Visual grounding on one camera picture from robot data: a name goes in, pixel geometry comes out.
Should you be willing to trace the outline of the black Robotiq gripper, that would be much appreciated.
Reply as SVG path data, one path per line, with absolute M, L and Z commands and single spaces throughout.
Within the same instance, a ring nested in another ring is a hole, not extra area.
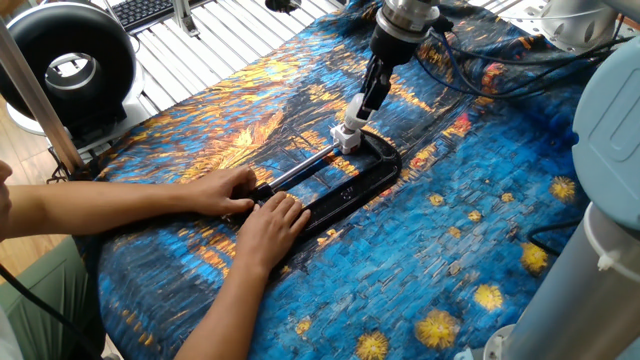
M 359 115 L 378 111 L 391 89 L 391 76 L 395 67 L 409 62 L 421 41 L 407 42 L 376 26 L 371 37 L 372 64 L 367 66 L 361 87 L 362 101 Z

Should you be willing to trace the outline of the person's right hand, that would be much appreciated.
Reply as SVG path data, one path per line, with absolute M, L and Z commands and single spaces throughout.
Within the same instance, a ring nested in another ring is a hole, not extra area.
M 262 206 L 256 205 L 239 230 L 230 273 L 242 270 L 269 274 L 291 249 L 310 216 L 310 210 L 304 210 L 298 200 L 284 192 Z

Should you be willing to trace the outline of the person's left hand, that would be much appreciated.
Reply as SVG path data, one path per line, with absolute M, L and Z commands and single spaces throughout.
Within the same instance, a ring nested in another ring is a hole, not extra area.
M 215 170 L 179 186 L 181 207 L 207 216 L 244 213 L 254 206 L 249 194 L 256 182 L 257 177 L 248 166 Z

